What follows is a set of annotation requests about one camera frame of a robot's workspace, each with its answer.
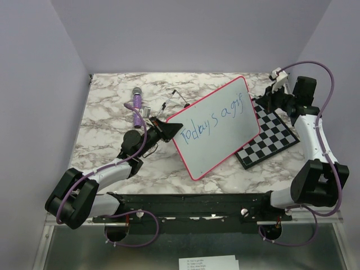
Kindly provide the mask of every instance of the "white dry erase board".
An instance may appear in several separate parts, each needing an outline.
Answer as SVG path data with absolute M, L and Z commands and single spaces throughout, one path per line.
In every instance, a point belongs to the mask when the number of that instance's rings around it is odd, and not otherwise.
M 193 180 L 198 180 L 260 133 L 240 76 L 167 119 L 184 126 L 173 141 Z

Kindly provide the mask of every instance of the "paper note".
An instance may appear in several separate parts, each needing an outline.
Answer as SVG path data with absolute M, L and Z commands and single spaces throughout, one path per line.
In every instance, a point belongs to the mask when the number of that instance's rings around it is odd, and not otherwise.
M 239 270 L 234 255 L 179 259 L 179 270 Z

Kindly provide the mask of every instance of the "checkerboard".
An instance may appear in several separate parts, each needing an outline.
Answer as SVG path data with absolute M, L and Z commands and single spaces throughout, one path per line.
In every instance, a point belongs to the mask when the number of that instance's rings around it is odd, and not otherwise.
M 296 135 L 275 113 L 267 113 L 253 100 L 256 117 L 261 128 L 259 136 L 235 153 L 245 169 L 299 142 Z

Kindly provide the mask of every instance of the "white wall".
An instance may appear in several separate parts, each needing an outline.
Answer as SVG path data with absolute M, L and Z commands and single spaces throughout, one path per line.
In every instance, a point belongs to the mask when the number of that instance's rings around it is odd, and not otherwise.
M 88 72 L 49 0 L 0 1 L 0 262 L 31 269 Z
M 93 73 L 270 71 L 295 61 L 331 0 L 51 0 Z
M 341 164 L 349 166 L 341 212 L 348 239 L 360 264 L 360 1 L 332 0 L 299 60 L 317 60 L 334 73 L 335 92 L 324 113 L 323 125 L 330 147 Z M 314 104 L 325 101 L 329 76 L 320 67 L 295 68 L 299 75 L 318 79 Z

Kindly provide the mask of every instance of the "marble countertop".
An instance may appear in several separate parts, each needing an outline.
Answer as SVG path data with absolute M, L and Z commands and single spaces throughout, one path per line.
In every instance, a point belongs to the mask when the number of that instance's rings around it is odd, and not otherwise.
M 262 95 L 271 84 L 268 74 L 259 73 L 95 74 L 71 166 L 79 170 L 92 169 L 118 155 L 125 132 L 133 128 L 133 114 L 123 103 L 132 102 L 134 87 L 141 87 L 143 105 L 151 107 L 151 115 L 154 115 L 174 89 L 193 103 L 239 75 L 245 77 L 249 91 L 255 95 Z M 174 96 L 160 120 L 179 111 L 181 105 L 182 100 Z M 281 111 L 277 113 L 290 126 L 287 116 Z M 231 156 L 201 180 L 193 181 L 173 142 L 159 142 L 157 151 L 142 160 L 144 164 L 137 175 L 103 191 L 120 194 L 199 194 L 281 190 L 290 186 L 305 163 L 301 145 L 297 144 L 248 170 L 235 156 Z

